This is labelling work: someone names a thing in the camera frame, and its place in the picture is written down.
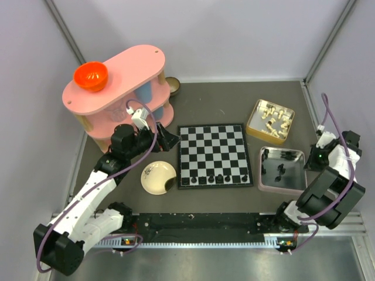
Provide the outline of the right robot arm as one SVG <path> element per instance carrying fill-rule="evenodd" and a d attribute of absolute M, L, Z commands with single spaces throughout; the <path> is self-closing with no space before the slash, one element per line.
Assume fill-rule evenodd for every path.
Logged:
<path fill-rule="evenodd" d="M 342 132 L 341 138 L 326 131 L 318 135 L 304 169 L 319 174 L 297 200 L 278 208 L 273 223 L 279 231 L 294 231 L 309 222 L 334 229 L 365 194 L 354 175 L 362 156 L 360 135 L 353 131 Z"/>

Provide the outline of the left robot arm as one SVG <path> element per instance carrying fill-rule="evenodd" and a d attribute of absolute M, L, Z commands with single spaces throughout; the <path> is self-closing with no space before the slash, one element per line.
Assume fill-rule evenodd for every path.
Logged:
<path fill-rule="evenodd" d="M 92 218 L 98 205 L 136 165 L 131 161 L 145 159 L 151 152 L 168 152 L 181 138 L 168 132 L 161 123 L 155 131 L 147 126 L 134 129 L 118 125 L 111 136 L 108 151 L 100 157 L 82 189 L 68 206 L 47 225 L 39 224 L 33 232 L 36 265 L 49 266 L 66 276 L 73 274 L 87 252 L 110 233 L 131 229 L 131 210 L 120 203 L 107 208 L 99 218 Z"/>

